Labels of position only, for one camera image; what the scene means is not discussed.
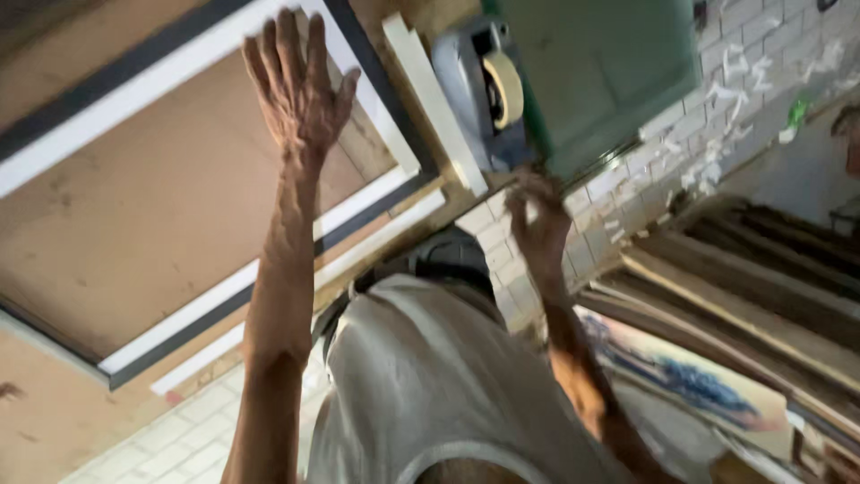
forearm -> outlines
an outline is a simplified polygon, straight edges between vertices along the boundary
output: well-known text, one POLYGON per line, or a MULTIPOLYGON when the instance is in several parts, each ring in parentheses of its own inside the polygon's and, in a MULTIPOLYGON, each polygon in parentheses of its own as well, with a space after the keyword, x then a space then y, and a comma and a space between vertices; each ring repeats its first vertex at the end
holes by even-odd
POLYGON ((582 424, 639 482, 679 482, 666 474, 651 456, 618 404, 588 347, 585 329, 573 311, 573 301, 566 295, 563 284, 559 282, 538 290, 546 312, 553 374, 582 424))
POLYGON ((290 152, 281 172, 260 269, 245 324, 246 363, 287 355, 304 364, 313 312, 313 220, 317 175, 311 152, 290 152))

masking tape roll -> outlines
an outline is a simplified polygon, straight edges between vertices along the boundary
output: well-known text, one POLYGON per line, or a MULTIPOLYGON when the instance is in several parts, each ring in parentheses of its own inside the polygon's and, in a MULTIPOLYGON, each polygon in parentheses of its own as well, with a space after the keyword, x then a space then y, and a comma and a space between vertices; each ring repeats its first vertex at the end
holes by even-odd
POLYGON ((483 67, 499 90, 501 116, 493 120, 493 123, 496 129, 502 129, 523 115, 523 84, 512 60, 502 51, 495 51, 484 57, 483 67))

white wooden strip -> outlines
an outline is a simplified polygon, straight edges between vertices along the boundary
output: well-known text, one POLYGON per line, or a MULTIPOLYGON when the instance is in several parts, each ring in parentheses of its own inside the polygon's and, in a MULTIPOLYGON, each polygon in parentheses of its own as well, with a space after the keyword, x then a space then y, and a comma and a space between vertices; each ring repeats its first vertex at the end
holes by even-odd
POLYGON ((260 268, 260 259, 255 259, 248 265, 233 273, 223 281, 216 284, 205 293, 197 296, 193 301, 179 308, 167 318, 164 318, 145 333, 133 339, 110 356, 101 360, 99 369, 113 375, 125 368, 129 363, 137 360, 147 351, 159 346, 168 338, 177 334, 186 326, 198 320, 204 314, 212 311, 215 307, 242 289, 248 287, 257 278, 257 270, 260 268))
MULTIPOLYGON (((265 19, 275 16, 284 7, 301 7, 309 15, 319 12, 326 23, 329 54, 341 72, 359 66, 347 39, 322 0, 255 0, 6 158, 0 163, 0 198, 237 50, 246 35, 255 34, 265 19)), ((416 173, 421 168, 418 159, 366 76, 359 81, 356 98, 397 163, 407 173, 416 173)))
POLYGON ((472 151, 457 123, 451 104, 448 103, 442 86, 436 79, 433 66, 424 52, 424 46, 418 35, 415 31, 410 32, 406 29, 400 14, 394 14, 386 19, 383 22, 383 30, 389 46, 397 57, 397 62, 406 73, 412 89, 418 96, 421 108, 433 126, 433 131, 439 137, 445 154, 451 160, 460 183, 476 196, 484 194, 487 191, 487 182, 475 157, 472 156, 472 151))
MULTIPOLYGON (((393 240, 393 238, 402 234, 419 221, 424 220, 428 215, 444 205, 445 195, 442 194, 442 190, 440 189, 436 189, 430 195, 420 199, 415 205, 398 215, 394 220, 377 230, 367 239, 362 240, 356 246, 344 252, 343 255, 318 270, 314 274, 314 290, 333 281, 362 259, 378 251, 385 244, 393 240)), ((241 343, 244 337, 244 327, 244 322, 237 325, 224 336, 216 339, 206 348, 198 351, 188 360, 159 378, 150 386, 150 389, 159 395, 166 394, 169 390, 175 388, 176 385, 184 382, 205 368, 206 365, 241 343)))
MULTIPOLYGON (((338 69, 342 73, 351 71, 355 67, 360 67, 359 60, 355 57, 353 49, 349 46, 349 41, 343 35, 343 32, 337 27, 335 18, 329 12, 323 0, 300 0, 304 13, 308 18, 313 14, 318 13, 325 22, 325 43, 329 49, 329 56, 335 62, 338 69)), ((379 99, 379 94, 373 88, 367 76, 361 76, 359 83, 356 86, 355 97, 361 103, 368 117, 370 117, 373 126, 377 129, 379 137, 388 147, 388 151, 397 163, 409 174, 414 175, 421 170, 421 164, 418 158, 412 152, 412 148, 400 128, 391 117, 391 113, 379 99)))
POLYGON ((205 368, 207 364, 215 361, 239 343, 242 343, 244 334, 245 322, 242 321, 215 341, 207 344, 205 348, 194 353, 192 357, 180 363, 179 366, 169 371, 167 375, 162 376, 155 383, 152 383, 150 390, 157 395, 166 394, 175 388, 176 385, 179 385, 191 375, 205 368))
POLYGON ((406 183, 414 175, 409 175, 402 166, 392 168, 376 180, 368 183, 363 189, 353 193, 343 202, 327 210, 314 220, 314 240, 335 230, 337 227, 361 213, 365 208, 380 201, 406 183))

stacked wooden boards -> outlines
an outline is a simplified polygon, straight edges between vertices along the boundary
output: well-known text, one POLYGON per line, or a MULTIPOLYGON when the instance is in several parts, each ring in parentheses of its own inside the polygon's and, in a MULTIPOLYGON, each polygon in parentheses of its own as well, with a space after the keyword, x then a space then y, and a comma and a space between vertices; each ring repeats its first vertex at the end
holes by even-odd
POLYGON ((839 469, 860 462, 857 248, 721 197, 637 239, 578 303, 785 395, 802 421, 789 467, 847 481, 839 469))

canvas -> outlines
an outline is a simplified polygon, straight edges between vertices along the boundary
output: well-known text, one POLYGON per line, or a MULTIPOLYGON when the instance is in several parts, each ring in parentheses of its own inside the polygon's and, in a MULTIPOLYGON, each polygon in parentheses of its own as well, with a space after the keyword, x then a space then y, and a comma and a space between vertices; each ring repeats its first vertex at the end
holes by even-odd
POLYGON ((622 377, 682 402, 700 417, 782 459, 790 459, 792 427, 785 397, 675 344, 590 309, 574 308, 599 361, 622 377))

